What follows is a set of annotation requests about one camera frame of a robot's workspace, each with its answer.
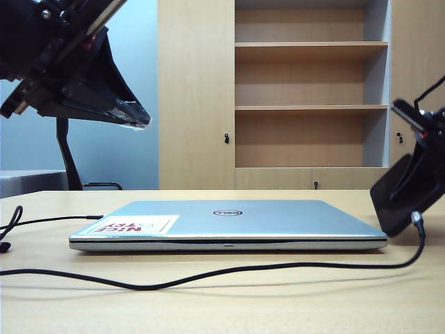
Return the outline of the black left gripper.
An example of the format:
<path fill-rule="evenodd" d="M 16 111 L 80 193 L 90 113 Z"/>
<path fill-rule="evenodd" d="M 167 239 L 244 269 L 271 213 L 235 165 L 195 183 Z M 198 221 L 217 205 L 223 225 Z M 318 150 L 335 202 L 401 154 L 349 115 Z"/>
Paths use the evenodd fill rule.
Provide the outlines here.
<path fill-rule="evenodd" d="M 123 1 L 2 1 L 1 79 L 19 85 L 1 105 L 42 116 L 146 128 L 149 114 L 113 60 L 107 21 Z"/>

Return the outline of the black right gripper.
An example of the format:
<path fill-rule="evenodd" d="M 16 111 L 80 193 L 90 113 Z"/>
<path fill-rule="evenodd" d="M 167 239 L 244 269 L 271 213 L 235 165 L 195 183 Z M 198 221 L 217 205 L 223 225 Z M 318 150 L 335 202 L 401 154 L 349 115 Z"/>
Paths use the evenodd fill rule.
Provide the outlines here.
<path fill-rule="evenodd" d="M 426 211 L 444 195 L 444 155 L 425 146 L 444 138 L 444 107 L 435 112 L 420 112 L 405 100 L 396 99 L 391 110 L 410 125 L 417 143 L 390 199 L 402 201 L 416 198 L 415 210 Z"/>

